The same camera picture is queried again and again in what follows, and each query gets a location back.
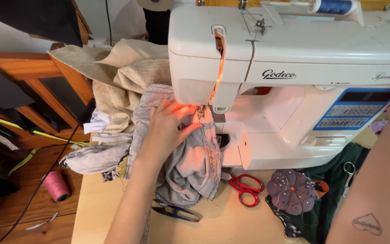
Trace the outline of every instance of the white sewing machine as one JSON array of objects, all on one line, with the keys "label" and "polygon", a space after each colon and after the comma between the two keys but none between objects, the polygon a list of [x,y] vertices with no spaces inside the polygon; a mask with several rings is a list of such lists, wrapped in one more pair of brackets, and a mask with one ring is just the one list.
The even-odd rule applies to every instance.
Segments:
[{"label": "white sewing machine", "polygon": [[216,133],[230,135],[223,167],[327,163],[390,103],[390,15],[363,13],[356,1],[345,14],[314,13],[316,2],[244,1],[171,13],[177,101],[217,113]]}]

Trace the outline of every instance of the dark green fabric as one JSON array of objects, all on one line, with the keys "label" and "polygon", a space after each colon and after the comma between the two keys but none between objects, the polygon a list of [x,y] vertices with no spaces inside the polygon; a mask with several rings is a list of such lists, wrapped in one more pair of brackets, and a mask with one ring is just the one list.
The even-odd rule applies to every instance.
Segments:
[{"label": "dark green fabric", "polygon": [[320,201],[316,201],[314,208],[303,215],[291,215],[280,211],[291,218],[303,233],[304,238],[313,244],[323,244],[326,241],[333,215],[344,190],[344,184],[349,176],[344,172],[344,163],[355,164],[356,170],[360,169],[368,154],[369,149],[359,144],[349,144],[342,152],[334,157],[329,163],[298,170],[310,176],[313,180],[323,180],[329,185],[329,191]]}]

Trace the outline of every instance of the forearm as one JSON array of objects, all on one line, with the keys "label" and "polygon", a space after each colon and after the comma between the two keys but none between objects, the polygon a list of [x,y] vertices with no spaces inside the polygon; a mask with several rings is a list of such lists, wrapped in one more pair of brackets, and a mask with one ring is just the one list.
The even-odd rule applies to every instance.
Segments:
[{"label": "forearm", "polygon": [[390,120],[354,180],[327,243],[390,243]]},{"label": "forearm", "polygon": [[106,237],[106,244],[147,243],[151,201],[159,169],[136,160],[120,205]]}]

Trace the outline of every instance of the blue thread snips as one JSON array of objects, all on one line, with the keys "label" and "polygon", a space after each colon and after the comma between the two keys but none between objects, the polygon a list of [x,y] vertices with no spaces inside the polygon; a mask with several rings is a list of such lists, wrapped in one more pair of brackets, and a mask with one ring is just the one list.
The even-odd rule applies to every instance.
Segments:
[{"label": "blue thread snips", "polygon": [[173,218],[179,218],[179,219],[183,219],[183,220],[195,222],[195,223],[199,222],[199,220],[201,219],[201,218],[199,218],[198,215],[191,213],[184,208],[179,208],[179,207],[168,205],[168,204],[160,201],[159,199],[155,199],[154,201],[157,202],[161,207],[151,207],[151,209],[153,209],[154,211],[161,213],[163,215],[170,216]]}]

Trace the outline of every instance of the tattoo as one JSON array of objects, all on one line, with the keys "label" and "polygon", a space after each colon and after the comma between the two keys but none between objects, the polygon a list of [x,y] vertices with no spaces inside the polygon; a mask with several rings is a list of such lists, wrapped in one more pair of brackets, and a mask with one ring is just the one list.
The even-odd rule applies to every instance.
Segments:
[{"label": "tattoo", "polygon": [[151,207],[150,207],[150,211],[148,212],[147,222],[145,223],[144,232],[142,234],[141,244],[147,244],[148,231],[150,230],[150,217],[151,217]]},{"label": "tattoo", "polygon": [[354,219],[352,225],[357,230],[366,230],[376,236],[382,235],[382,226],[372,213]]}]

